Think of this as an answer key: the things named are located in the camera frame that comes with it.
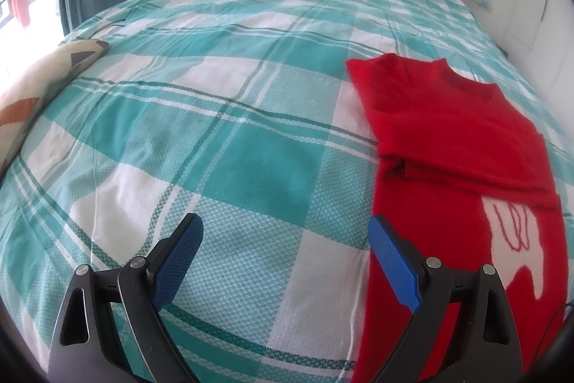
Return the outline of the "white wardrobe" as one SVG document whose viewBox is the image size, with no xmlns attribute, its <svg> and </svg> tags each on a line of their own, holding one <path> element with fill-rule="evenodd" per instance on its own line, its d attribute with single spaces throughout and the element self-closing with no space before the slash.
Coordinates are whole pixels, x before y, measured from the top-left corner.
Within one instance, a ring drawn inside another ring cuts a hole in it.
<svg viewBox="0 0 574 383">
<path fill-rule="evenodd" d="M 517 0 L 503 48 L 549 106 L 561 112 L 572 106 L 572 0 Z"/>
</svg>

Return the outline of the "teal plaid bed cover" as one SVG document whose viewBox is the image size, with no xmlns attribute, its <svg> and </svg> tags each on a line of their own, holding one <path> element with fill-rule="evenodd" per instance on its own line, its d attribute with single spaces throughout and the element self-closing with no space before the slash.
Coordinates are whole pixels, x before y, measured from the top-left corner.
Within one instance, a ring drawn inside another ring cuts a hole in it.
<svg viewBox="0 0 574 383">
<path fill-rule="evenodd" d="M 411 313 L 368 239 L 377 139 L 346 64 L 387 53 L 495 84 L 543 136 L 564 221 L 559 331 L 522 380 L 573 378 L 573 149 L 460 0 L 128 0 L 63 44 L 108 50 L 42 111 L 1 178 L 1 298 L 48 379 L 79 265 L 203 238 L 160 310 L 195 382 L 374 382 Z"/>
</svg>

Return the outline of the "patterned beige cushion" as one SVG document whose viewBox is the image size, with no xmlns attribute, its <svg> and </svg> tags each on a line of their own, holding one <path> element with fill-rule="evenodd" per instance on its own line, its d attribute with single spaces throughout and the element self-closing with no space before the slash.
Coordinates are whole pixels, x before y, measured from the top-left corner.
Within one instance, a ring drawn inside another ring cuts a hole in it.
<svg viewBox="0 0 574 383">
<path fill-rule="evenodd" d="M 1 178 L 5 177 L 42 111 L 108 48 L 107 42 L 94 39 L 63 44 L 33 65 L 1 95 Z"/>
</svg>

